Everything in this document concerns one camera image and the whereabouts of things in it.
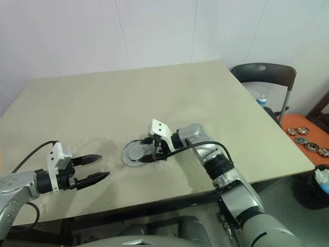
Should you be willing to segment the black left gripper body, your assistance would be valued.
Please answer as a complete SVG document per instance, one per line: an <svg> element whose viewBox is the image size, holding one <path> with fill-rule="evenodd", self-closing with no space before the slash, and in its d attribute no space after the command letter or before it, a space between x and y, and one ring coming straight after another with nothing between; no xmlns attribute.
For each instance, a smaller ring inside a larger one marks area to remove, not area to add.
<svg viewBox="0 0 329 247"><path fill-rule="evenodd" d="M78 165L78 158L71 159L64 169L59 169L57 183L59 190L75 189L76 181L75 168Z"/></svg>

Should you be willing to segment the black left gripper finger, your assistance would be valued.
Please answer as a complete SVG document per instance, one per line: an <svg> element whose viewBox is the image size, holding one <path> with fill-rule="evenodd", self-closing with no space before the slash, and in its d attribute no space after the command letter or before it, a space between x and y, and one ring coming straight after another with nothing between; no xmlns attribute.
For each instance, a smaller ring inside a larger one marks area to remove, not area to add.
<svg viewBox="0 0 329 247"><path fill-rule="evenodd" d="M94 163L100 159L102 159L101 155L88 154L88 155L72 158L70 161L72 166L80 166L80 165L83 166L83 165Z"/></svg>
<svg viewBox="0 0 329 247"><path fill-rule="evenodd" d="M88 175L86 178L81 180L76 180L76 190L81 190L86 187L90 187L92 185L97 184L98 182L105 179L110 172L97 172L91 175Z"/></svg>

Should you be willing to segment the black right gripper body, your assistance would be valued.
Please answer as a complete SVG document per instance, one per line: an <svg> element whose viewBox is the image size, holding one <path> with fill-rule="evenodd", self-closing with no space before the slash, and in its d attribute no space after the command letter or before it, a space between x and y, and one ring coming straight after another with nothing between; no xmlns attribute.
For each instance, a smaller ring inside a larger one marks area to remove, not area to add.
<svg viewBox="0 0 329 247"><path fill-rule="evenodd" d="M169 153L168 144L164 140L161 140L156 146L156 158L160 158L168 153Z"/></svg>

